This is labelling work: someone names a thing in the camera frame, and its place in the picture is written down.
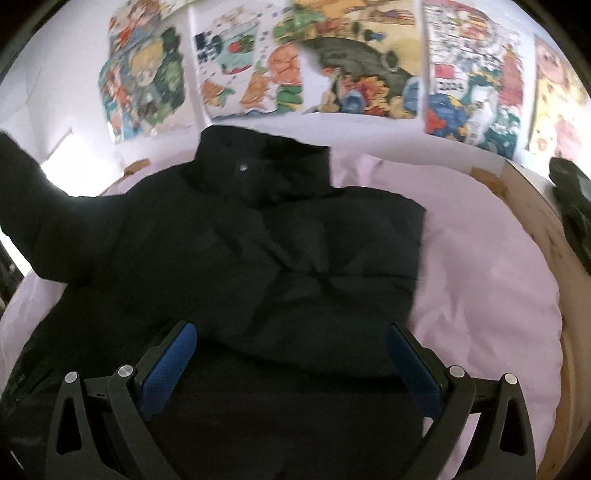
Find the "wooden bed frame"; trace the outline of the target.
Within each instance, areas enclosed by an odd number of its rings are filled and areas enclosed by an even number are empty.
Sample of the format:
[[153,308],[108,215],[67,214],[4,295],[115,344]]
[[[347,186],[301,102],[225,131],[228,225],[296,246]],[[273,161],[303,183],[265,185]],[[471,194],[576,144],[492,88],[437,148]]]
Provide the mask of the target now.
[[426,208],[411,330],[472,375],[517,375],[538,475],[555,478],[590,420],[590,394],[573,384],[578,347],[590,340],[590,278],[533,180],[513,166],[462,173],[337,154],[332,182],[399,193]]

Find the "landscape hill drawing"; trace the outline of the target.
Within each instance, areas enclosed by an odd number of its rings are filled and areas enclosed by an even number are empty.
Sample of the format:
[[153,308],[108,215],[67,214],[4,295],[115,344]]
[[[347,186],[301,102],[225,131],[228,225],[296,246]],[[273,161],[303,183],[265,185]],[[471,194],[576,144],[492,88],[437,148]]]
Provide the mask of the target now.
[[413,119],[422,40],[414,1],[295,1],[297,41],[329,88],[315,112]]

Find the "juice and oranges drawing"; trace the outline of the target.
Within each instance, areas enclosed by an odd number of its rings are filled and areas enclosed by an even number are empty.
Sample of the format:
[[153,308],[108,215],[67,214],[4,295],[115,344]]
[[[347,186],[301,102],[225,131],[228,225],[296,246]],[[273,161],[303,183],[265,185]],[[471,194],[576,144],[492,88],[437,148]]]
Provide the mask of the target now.
[[209,117],[283,115],[303,107],[290,1],[199,1],[192,25],[198,91]]

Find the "pink pigs drawing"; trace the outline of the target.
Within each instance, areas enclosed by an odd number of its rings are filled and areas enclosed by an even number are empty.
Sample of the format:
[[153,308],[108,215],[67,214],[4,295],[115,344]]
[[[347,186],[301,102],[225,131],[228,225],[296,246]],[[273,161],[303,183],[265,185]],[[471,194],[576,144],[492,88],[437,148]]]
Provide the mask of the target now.
[[559,157],[582,164],[590,97],[570,62],[535,37],[536,87],[528,150],[537,158]]

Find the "black puffer jacket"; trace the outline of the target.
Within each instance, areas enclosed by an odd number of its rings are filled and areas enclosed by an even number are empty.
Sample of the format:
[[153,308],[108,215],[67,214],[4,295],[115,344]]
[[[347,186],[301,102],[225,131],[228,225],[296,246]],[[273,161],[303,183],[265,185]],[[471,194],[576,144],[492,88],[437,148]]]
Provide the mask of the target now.
[[10,471],[45,474],[59,385],[112,374],[179,322],[197,350],[150,431],[183,479],[398,479],[421,418],[387,353],[425,209],[335,188],[331,152],[230,126],[128,192],[71,197],[1,139],[1,227],[61,299],[1,397]]

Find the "pink bed sheet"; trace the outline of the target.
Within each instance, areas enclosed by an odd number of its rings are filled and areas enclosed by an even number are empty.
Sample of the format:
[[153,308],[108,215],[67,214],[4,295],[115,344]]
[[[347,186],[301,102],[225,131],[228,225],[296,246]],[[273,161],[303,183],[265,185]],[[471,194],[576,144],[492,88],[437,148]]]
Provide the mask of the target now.
[[1,159],[1,227],[65,289],[1,397],[1,438],[44,471],[58,380],[137,359],[172,327],[197,355],[153,423],[184,479],[396,478],[421,420],[385,348],[409,326],[495,377],[560,374],[558,287],[483,184],[358,159],[379,187],[335,187],[329,152],[214,148],[127,192],[72,197],[23,151]]

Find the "dark green jacket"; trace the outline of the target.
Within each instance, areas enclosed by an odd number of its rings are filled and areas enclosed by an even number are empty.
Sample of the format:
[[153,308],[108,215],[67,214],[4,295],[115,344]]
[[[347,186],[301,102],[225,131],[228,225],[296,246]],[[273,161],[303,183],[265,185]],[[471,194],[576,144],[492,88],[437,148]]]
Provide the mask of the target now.
[[550,180],[559,207],[565,238],[587,271],[591,271],[590,179],[572,161],[553,157]]

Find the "bright window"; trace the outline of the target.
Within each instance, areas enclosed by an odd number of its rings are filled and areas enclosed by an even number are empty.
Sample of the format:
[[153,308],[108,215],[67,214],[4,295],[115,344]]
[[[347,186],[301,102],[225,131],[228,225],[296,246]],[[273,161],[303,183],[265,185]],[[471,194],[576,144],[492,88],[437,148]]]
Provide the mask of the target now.
[[68,184],[1,133],[1,230],[37,275],[69,283],[106,267],[127,201],[83,192],[88,182],[72,162],[60,171]]

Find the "orange hair girl drawing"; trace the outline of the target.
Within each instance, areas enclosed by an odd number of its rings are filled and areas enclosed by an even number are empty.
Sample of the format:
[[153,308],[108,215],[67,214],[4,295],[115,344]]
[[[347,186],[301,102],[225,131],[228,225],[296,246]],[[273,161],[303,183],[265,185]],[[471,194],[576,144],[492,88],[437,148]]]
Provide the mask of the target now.
[[109,19],[109,51],[113,55],[150,36],[159,23],[191,1],[126,1]]

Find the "2024 dragon drawing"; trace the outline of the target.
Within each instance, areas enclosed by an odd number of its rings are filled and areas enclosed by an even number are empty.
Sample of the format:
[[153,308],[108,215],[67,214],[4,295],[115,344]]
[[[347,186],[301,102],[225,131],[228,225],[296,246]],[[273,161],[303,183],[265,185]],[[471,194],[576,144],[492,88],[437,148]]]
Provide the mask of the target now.
[[524,101],[520,35],[462,1],[425,1],[425,132],[514,157]]

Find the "swimming girl drawing lower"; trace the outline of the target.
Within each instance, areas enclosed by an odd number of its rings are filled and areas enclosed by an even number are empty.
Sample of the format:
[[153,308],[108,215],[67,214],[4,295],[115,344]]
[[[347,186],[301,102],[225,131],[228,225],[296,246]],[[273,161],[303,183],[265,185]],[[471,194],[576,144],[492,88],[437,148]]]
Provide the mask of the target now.
[[98,76],[107,128],[115,144],[133,139],[142,132],[132,97],[133,82],[124,57],[111,57]]

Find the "blond boy drawing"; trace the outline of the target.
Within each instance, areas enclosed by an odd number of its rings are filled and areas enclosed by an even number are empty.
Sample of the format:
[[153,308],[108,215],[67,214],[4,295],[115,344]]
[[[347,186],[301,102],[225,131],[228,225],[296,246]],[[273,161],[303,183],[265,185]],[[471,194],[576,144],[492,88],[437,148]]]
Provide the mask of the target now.
[[194,123],[182,36],[175,26],[167,26],[112,57],[118,56],[127,61],[133,82],[132,97],[142,129],[134,139],[188,128]]

